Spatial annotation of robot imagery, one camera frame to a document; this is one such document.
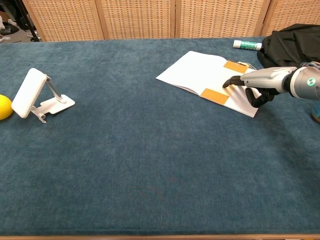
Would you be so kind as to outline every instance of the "woven panel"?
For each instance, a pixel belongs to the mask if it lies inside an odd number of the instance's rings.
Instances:
[[[97,7],[90,0],[28,0],[46,41],[103,40]]]
[[[97,0],[100,1],[108,39],[170,38],[171,0]]]
[[[181,0],[181,38],[254,35],[264,0]]]
[[[319,0],[278,0],[264,31],[270,35],[293,24],[320,24]]]

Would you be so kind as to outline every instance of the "white glue stick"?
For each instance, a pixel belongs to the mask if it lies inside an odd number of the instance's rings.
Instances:
[[[233,47],[237,49],[249,49],[259,51],[262,47],[262,43],[252,41],[240,41],[234,40]]]

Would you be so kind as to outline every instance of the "open notebook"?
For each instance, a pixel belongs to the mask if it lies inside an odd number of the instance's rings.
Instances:
[[[222,88],[232,76],[252,71],[221,56],[189,51],[156,79],[253,118],[258,109],[248,102],[245,86]],[[252,90],[256,97],[260,95],[255,88]]]

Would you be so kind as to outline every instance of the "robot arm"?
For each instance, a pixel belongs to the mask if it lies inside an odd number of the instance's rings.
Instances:
[[[247,86],[245,94],[255,108],[272,101],[275,95],[287,92],[295,98],[320,100],[320,63],[309,62],[301,66],[270,67],[233,76],[222,87]],[[261,96],[256,98],[251,88],[256,88]]]

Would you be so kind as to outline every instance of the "stand base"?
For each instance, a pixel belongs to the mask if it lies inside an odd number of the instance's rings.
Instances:
[[[61,97],[65,103],[61,103],[55,97],[53,97],[49,100],[41,102],[40,107],[33,106],[33,108],[31,109],[31,112],[35,114],[39,118],[39,120],[45,124],[46,123],[46,121],[44,120],[46,118],[45,114],[47,113],[56,114],[58,112],[61,112],[62,110],[70,108],[76,103],[66,95],[62,94]]]

